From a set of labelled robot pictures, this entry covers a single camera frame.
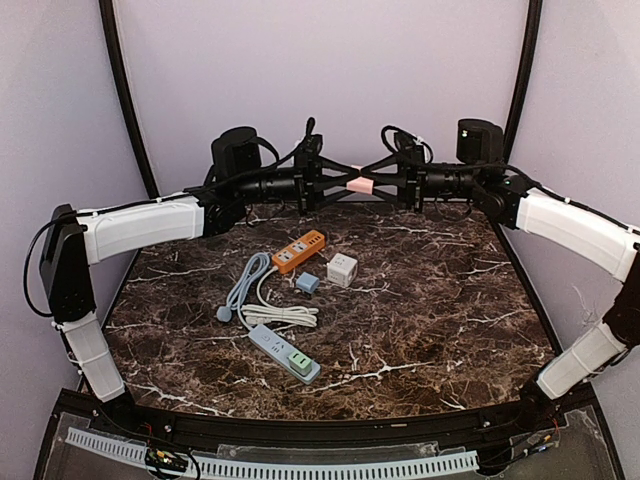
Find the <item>brown marble surface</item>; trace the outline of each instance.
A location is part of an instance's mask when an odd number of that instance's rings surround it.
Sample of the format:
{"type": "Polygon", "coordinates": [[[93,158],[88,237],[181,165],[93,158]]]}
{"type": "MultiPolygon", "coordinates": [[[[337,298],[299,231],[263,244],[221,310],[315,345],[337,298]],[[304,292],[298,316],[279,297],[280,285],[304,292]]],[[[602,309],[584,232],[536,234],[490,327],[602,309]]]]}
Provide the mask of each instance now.
{"type": "MultiPolygon", "coordinates": [[[[258,218],[255,228],[145,249],[106,327],[137,401],[243,418],[328,420],[516,399],[551,358],[542,326],[484,217],[436,222],[426,210],[341,204],[307,218],[290,210],[270,222],[258,218]],[[215,312],[252,254],[275,253],[314,228],[327,235],[325,250],[263,287],[277,305],[320,309],[316,329],[281,331],[322,365],[305,386],[260,352],[237,318],[223,324],[215,312]],[[359,261],[347,289],[325,281],[325,265],[338,252],[359,261]],[[321,279],[313,295],[295,289],[302,271],[321,279]]],[[[256,303],[254,292],[249,302],[256,303]]]]}

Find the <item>pink block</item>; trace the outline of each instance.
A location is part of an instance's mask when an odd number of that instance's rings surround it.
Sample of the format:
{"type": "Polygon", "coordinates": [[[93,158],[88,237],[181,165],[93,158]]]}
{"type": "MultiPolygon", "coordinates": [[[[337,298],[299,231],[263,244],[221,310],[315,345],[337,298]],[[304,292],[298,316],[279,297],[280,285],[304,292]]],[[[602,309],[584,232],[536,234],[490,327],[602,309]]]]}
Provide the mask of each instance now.
{"type": "MultiPolygon", "coordinates": [[[[352,168],[360,170],[362,167],[358,165],[351,165],[352,168]]],[[[358,177],[355,180],[347,182],[347,190],[350,192],[366,193],[367,195],[373,194],[373,180],[368,178],[358,177]]]]}

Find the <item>white plug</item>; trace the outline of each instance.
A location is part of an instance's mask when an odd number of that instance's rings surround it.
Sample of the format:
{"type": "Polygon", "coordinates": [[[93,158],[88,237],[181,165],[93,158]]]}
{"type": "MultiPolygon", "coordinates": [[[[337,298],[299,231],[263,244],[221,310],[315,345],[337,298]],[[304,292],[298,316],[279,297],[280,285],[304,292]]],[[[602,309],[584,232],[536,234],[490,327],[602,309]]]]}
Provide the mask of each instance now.
{"type": "Polygon", "coordinates": [[[348,287],[358,274],[358,261],[337,253],[327,264],[327,280],[341,287],[348,287]]]}

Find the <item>black vertical post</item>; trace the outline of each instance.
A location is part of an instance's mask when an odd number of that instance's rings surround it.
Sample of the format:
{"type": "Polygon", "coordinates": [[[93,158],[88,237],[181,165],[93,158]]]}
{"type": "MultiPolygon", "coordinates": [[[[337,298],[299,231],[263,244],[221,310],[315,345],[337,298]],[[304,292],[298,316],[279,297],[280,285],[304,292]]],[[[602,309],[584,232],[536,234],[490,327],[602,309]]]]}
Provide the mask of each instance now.
{"type": "Polygon", "coordinates": [[[533,57],[536,51],[536,41],[538,40],[541,14],[542,0],[530,0],[516,85],[513,89],[513,98],[511,100],[511,108],[509,109],[509,117],[507,118],[507,126],[504,129],[504,161],[507,163],[509,163],[509,158],[511,157],[520,117],[522,116],[524,99],[527,95],[533,57]]]}
{"type": "Polygon", "coordinates": [[[160,192],[158,191],[156,180],[153,177],[147,151],[144,148],[138,118],[133,106],[131,90],[129,90],[129,82],[124,68],[122,50],[120,48],[120,39],[118,38],[113,0],[99,0],[99,4],[100,14],[102,15],[102,28],[104,29],[104,37],[111,62],[111,71],[113,72],[113,80],[116,84],[120,108],[122,109],[122,116],[124,117],[127,132],[129,133],[133,154],[136,157],[136,163],[138,164],[144,187],[147,190],[147,195],[149,198],[156,198],[160,196],[160,192]]]}

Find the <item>gray power strip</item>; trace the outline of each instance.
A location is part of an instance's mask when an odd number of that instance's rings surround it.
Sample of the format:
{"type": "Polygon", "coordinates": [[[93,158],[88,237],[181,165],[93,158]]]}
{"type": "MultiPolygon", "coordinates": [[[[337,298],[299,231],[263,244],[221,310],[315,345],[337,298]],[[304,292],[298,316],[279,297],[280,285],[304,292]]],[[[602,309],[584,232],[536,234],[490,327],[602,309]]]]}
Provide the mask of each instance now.
{"type": "Polygon", "coordinates": [[[314,360],[311,360],[311,370],[307,375],[301,375],[294,370],[290,365],[289,355],[299,352],[299,350],[264,325],[256,325],[255,328],[249,332],[249,340],[283,366],[291,375],[307,385],[320,375],[320,365],[314,360]]]}

